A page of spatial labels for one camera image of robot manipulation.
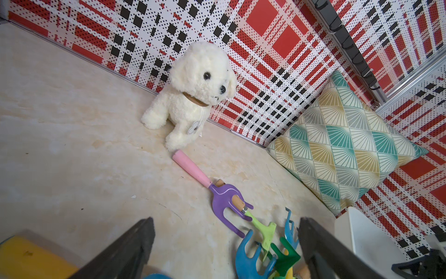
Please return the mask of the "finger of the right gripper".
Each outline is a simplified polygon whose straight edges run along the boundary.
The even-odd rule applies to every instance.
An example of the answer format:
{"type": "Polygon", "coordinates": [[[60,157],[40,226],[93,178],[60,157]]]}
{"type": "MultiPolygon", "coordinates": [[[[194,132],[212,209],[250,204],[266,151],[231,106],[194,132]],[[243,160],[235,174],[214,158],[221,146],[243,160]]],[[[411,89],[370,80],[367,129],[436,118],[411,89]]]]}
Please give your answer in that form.
{"type": "Polygon", "coordinates": [[[393,264],[391,270],[403,279],[445,279],[446,257],[436,249],[406,263],[393,264]]]}

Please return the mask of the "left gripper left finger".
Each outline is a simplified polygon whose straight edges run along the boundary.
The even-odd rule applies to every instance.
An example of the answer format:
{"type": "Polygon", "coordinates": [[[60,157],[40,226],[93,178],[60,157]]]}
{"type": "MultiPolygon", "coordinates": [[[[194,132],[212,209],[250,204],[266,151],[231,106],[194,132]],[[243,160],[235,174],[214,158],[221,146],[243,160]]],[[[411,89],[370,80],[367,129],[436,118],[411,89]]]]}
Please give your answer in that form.
{"type": "Polygon", "coordinates": [[[155,238],[151,217],[134,224],[123,235],[70,277],[72,279],[140,279],[155,238]]]}

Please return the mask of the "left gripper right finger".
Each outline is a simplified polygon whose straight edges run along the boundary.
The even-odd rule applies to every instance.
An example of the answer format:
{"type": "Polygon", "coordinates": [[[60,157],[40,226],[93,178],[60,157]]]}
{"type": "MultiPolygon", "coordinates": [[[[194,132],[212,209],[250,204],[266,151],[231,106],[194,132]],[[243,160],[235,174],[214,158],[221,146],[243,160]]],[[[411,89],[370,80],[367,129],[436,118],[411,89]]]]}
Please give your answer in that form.
{"type": "Polygon", "coordinates": [[[382,278],[312,218],[300,219],[298,238],[312,279],[382,278]]]}

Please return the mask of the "dark green rake wooden handle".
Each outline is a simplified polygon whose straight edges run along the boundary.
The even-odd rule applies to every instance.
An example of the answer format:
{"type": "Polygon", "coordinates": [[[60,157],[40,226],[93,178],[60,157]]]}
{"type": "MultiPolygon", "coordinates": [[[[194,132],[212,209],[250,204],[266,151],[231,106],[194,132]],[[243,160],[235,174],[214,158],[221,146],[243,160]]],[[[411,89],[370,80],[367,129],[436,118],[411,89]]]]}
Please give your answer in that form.
{"type": "Polygon", "coordinates": [[[280,276],[285,276],[288,270],[293,267],[302,257],[288,243],[285,237],[281,237],[279,240],[283,247],[289,252],[289,254],[285,255],[274,243],[272,243],[271,249],[276,255],[276,263],[274,269],[279,273],[280,276]]]}

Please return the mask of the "white plastic storage box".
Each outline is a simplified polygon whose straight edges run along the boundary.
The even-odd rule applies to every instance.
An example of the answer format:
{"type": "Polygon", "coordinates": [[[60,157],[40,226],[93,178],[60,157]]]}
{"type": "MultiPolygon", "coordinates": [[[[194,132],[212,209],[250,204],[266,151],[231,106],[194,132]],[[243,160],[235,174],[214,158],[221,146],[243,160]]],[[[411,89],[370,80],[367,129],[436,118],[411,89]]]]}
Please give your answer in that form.
{"type": "Polygon", "coordinates": [[[408,260],[396,243],[358,209],[349,207],[346,213],[336,219],[334,235],[383,278],[401,278],[391,267],[408,260]]]}

